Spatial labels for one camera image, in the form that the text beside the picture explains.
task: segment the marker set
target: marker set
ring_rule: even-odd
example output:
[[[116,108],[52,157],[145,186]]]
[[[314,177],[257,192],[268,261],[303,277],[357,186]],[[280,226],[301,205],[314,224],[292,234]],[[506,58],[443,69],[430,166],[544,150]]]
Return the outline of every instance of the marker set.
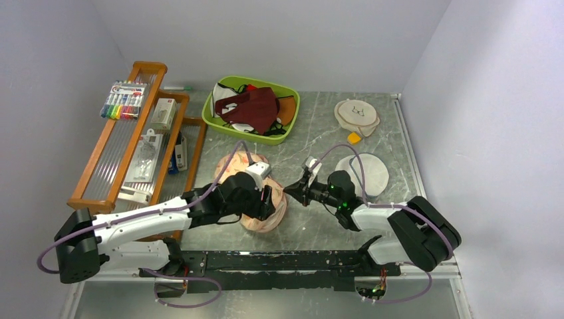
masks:
[[[146,83],[116,81],[100,111],[103,118],[137,120],[141,111]]]

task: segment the maroon cloth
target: maroon cloth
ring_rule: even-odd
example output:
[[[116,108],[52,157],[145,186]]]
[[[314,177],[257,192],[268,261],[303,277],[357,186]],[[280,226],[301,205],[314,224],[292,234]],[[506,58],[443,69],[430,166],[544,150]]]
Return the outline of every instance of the maroon cloth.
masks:
[[[225,114],[223,109],[235,103],[237,107]],[[215,112],[227,123],[249,124],[263,135],[276,121],[278,107],[276,95],[271,88],[258,88],[245,93],[223,98],[215,102]]]

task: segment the marble surface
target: marble surface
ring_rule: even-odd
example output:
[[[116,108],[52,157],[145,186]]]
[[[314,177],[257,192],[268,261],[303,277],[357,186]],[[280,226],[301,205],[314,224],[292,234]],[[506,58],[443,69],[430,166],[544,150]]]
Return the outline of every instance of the marble surface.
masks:
[[[186,114],[199,116],[209,92],[190,92]],[[289,185],[301,176],[301,164],[309,155],[320,157],[331,146],[346,143],[350,133],[342,129],[333,109],[337,102],[357,99],[372,104],[380,124],[374,134],[355,145],[357,151],[378,156],[387,166],[390,181],[378,197],[378,203],[401,202],[417,195],[416,182],[409,161],[406,142],[402,135],[399,117],[389,94],[359,94],[336,92],[300,92],[301,105],[298,118],[288,138],[278,146],[248,142],[253,153],[265,156],[273,167],[272,177],[281,185]],[[213,180],[218,161],[234,147],[237,139],[208,128],[206,142],[196,176],[196,187]],[[323,161],[319,181],[325,183],[337,162],[351,155],[347,148],[337,148]],[[245,230],[238,223],[209,225],[185,231],[182,249],[185,250],[327,250],[358,249],[377,235],[366,231],[343,229],[325,208],[314,203],[303,207],[288,197],[286,216],[280,225],[269,233],[260,234]]]

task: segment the green basket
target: green basket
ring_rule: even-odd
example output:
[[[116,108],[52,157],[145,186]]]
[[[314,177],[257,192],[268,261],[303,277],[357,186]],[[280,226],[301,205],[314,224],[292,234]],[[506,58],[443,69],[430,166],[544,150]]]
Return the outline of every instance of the green basket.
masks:
[[[286,86],[281,86],[279,84],[264,82],[261,80],[256,80],[254,78],[246,78],[244,76],[236,76],[236,75],[226,76],[225,78],[219,80],[219,83],[228,86],[230,88],[234,88],[236,90],[243,84],[252,84],[258,88],[263,88],[268,86],[272,88],[272,91],[274,91],[274,94],[278,97],[293,95],[294,99],[296,100],[296,114],[294,114],[294,118],[292,119],[292,122],[290,122],[290,124],[283,126],[283,129],[286,130],[286,133],[283,135],[261,136],[247,132],[240,132],[233,128],[224,126],[225,122],[221,118],[214,118],[212,116],[211,113],[212,111],[210,110],[210,108],[213,107],[212,93],[210,92],[210,95],[208,95],[208,99],[206,100],[206,104],[204,105],[204,109],[202,110],[202,118],[204,119],[204,122],[207,125],[209,125],[211,128],[213,128],[218,132],[230,136],[235,136],[236,138],[242,138],[247,141],[268,144],[268,145],[278,145],[286,139],[288,134],[290,134],[290,131],[292,130],[292,127],[296,122],[296,118],[298,116],[298,111],[299,111],[300,100],[299,100],[298,92],[292,90],[291,88],[287,88]]]

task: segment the purple cable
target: purple cable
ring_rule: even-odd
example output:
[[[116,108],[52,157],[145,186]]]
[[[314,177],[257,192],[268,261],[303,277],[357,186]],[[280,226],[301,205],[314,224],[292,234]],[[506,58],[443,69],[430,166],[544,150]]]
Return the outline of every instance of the purple cable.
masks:
[[[451,259],[452,256],[454,255],[453,249],[452,249],[452,245],[450,244],[450,242],[447,240],[446,236],[440,231],[440,229],[435,226],[435,224],[431,223],[431,221],[429,219],[427,219],[425,216],[421,215],[421,213],[419,213],[418,211],[416,211],[415,209],[409,208],[405,205],[397,205],[397,204],[371,204],[368,202],[368,200],[366,199],[366,179],[364,176],[364,166],[362,165],[362,160],[360,159],[360,155],[358,154],[358,152],[350,145],[346,145],[346,144],[337,144],[335,146],[333,146],[332,148],[330,148],[327,152],[325,152],[325,154],[323,154],[321,156],[321,158],[319,158],[318,161],[316,161],[310,168],[310,171],[313,171],[313,169],[318,166],[321,161],[331,152],[333,151],[335,148],[338,148],[340,146],[344,146],[347,148],[350,148],[352,150],[352,152],[354,153],[354,156],[357,158],[358,160],[358,165],[360,166],[360,176],[362,177],[362,201],[364,202],[364,204],[369,207],[369,208],[392,208],[392,209],[403,209],[413,215],[415,215],[417,218],[421,219],[423,222],[425,222],[427,224],[427,226],[429,226],[433,231],[435,231],[435,233],[437,233],[437,235],[441,238],[441,240],[443,241],[443,243],[446,245],[446,248],[448,250],[448,256],[446,257],[446,260]],[[398,304],[400,302],[406,302],[406,301],[410,301],[410,300],[414,300],[415,298],[419,298],[421,296],[423,296],[424,294],[426,294],[430,289],[431,286],[433,285],[433,278],[431,277],[431,274],[429,272],[425,272],[425,274],[427,274],[427,277],[429,277],[429,284],[427,285],[427,287],[417,293],[414,294],[413,296],[409,296],[407,298],[402,298],[402,299],[395,299],[395,300],[375,300],[376,303],[379,304]]]
[[[249,163],[251,163],[253,160],[251,158],[251,154],[249,152],[249,148],[247,148],[247,145],[245,144],[245,142],[243,142],[242,140],[238,141],[235,144],[235,148],[233,149],[233,151],[230,153],[229,155],[229,159],[226,161],[226,163],[223,165],[221,171],[219,172],[219,174],[217,175],[217,177],[215,178],[215,180],[213,181],[213,183],[211,183],[210,188],[208,188],[208,190],[202,194],[202,196],[200,196],[197,200],[189,203],[186,206],[183,207],[179,207],[179,208],[167,208],[167,209],[163,209],[163,213],[172,213],[172,212],[177,212],[177,211],[182,211],[184,209],[188,209],[196,204],[198,204],[200,201],[202,201],[204,198],[206,198],[212,191],[213,189],[217,186],[217,184],[219,183],[219,179],[221,178],[221,176],[223,175],[223,173],[225,173],[225,170],[227,169],[227,166],[229,165],[229,163],[231,162],[231,160],[233,159],[233,156],[235,155],[235,153],[237,152],[237,149],[239,148],[239,146],[243,146],[245,148],[245,152],[247,153],[247,157],[249,159]],[[64,236],[62,238],[60,238],[59,240],[55,241],[54,243],[52,243],[51,245],[49,245],[47,247],[47,249],[45,249],[44,251],[41,252],[41,254],[39,254],[39,256],[37,257],[37,267],[39,268],[39,270],[46,272],[48,274],[58,274],[59,271],[58,270],[53,270],[53,269],[49,269],[47,268],[44,264],[43,264],[43,258],[45,257],[45,255],[47,255],[47,253],[49,251],[51,251],[51,249],[59,246],[60,244],[69,241],[73,238],[75,238],[76,236],[79,236],[81,234],[87,233],[89,231],[95,231],[97,229],[100,228],[104,228],[104,227],[109,227],[111,225],[115,225],[115,224],[119,224],[119,223],[123,223],[125,221],[130,221],[132,219],[136,219],[136,218],[140,218],[140,217],[145,217],[147,215],[153,215],[153,214],[159,214],[161,213],[160,209],[154,209],[152,211],[144,211],[142,213],[139,214],[135,214],[135,215],[131,215],[131,216],[127,216],[127,217],[123,217],[123,218],[119,218],[114,220],[111,223],[101,223],[98,225],[93,225],[93,226],[89,226],[86,228],[83,228],[79,231],[75,231],[74,233],[71,233],[67,236]]]
[[[172,279],[172,280],[178,280],[178,279],[182,279],[182,280],[188,280],[188,281],[206,281],[206,282],[211,282],[212,284],[217,286],[217,294],[215,294],[215,296],[211,299],[209,299],[208,301],[202,302],[201,304],[189,304],[189,305],[181,305],[181,304],[169,304],[168,302],[164,302],[162,301],[160,298],[158,298],[158,294],[157,294],[157,287],[155,285],[155,288],[153,289],[153,292],[155,294],[155,301],[158,302],[159,304],[163,305],[163,306],[167,306],[167,307],[171,307],[171,308],[181,308],[181,309],[191,309],[191,308],[198,308],[198,307],[202,307],[205,306],[206,304],[211,304],[212,302],[216,301],[219,296],[221,296],[221,285],[214,279],[211,278],[206,278],[206,277],[174,277],[174,276],[166,276],[164,274],[159,274],[156,271],[147,269],[147,268],[143,268],[143,270],[145,270],[146,272],[152,274],[153,276],[157,276],[160,278],[165,278],[165,279]]]

